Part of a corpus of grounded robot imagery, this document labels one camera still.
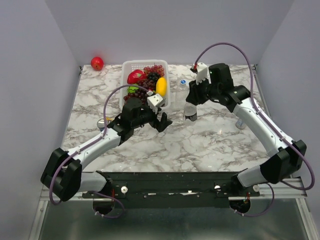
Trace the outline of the blue white bottle cap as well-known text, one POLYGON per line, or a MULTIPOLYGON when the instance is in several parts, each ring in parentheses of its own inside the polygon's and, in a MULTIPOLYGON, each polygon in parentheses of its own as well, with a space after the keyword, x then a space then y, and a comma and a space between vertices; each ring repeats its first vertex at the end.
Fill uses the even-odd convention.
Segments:
POLYGON ((180 80, 179 83, 180 83, 181 85, 186 85, 186 84, 187 84, 186 80, 184 80, 184 79, 180 80))

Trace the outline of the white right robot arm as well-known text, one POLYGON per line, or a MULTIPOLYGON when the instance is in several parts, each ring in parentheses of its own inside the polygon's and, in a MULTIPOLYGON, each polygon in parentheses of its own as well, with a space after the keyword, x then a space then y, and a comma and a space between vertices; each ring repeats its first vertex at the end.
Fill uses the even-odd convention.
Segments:
POLYGON ((286 135, 251 98, 250 91, 243 85, 234 85, 230 68, 225 63, 207 66, 199 63, 193 70, 196 79, 189 83, 186 101, 202 105, 212 101, 225 106, 240 118, 259 139, 269 159, 264 163, 247 168, 232 177, 230 191, 241 196, 248 187, 262 183, 277 184, 298 171, 307 146, 286 135))

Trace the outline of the clear plastic bottle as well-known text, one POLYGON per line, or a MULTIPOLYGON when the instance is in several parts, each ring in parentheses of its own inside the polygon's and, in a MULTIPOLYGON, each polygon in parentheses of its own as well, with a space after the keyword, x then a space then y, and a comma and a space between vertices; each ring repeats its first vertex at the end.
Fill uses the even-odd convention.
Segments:
POLYGON ((174 109, 177 111, 180 111, 184 108, 186 104, 186 97, 189 94, 189 87, 186 82, 186 84, 182 85, 180 82, 178 83, 175 91, 175 103, 174 103, 174 109))

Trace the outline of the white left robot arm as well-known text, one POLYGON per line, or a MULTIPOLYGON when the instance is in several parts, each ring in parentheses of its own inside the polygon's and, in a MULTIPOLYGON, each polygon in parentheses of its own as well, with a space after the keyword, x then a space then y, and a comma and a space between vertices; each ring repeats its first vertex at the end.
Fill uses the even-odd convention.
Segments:
POLYGON ((54 205, 57 196, 61 202, 70 200, 76 193, 93 192, 104 198, 110 194, 111 185, 101 172, 83 172, 93 160, 127 141, 136 128, 149 124, 159 133, 172 121, 163 113, 158 119, 164 99, 158 93, 142 104, 139 98, 130 98, 122 112, 104 130, 87 142, 69 150, 55 149, 46 164, 40 181, 49 189, 49 199, 54 205))

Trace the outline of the clear bottle dark label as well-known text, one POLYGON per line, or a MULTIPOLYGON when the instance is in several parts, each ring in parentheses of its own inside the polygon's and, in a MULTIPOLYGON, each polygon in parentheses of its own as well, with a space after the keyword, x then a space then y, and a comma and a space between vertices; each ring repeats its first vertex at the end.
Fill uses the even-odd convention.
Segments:
POLYGON ((194 122, 198 119, 197 106, 186 102, 183 109, 183 119, 194 122))

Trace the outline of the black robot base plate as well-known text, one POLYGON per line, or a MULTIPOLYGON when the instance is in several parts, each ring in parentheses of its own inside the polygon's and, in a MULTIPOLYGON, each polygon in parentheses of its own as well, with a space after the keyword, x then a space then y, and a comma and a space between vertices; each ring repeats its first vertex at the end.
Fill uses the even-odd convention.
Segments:
POLYGON ((101 194, 126 209, 228 208, 231 201, 271 197, 266 184, 232 188, 235 172, 101 172, 101 194))

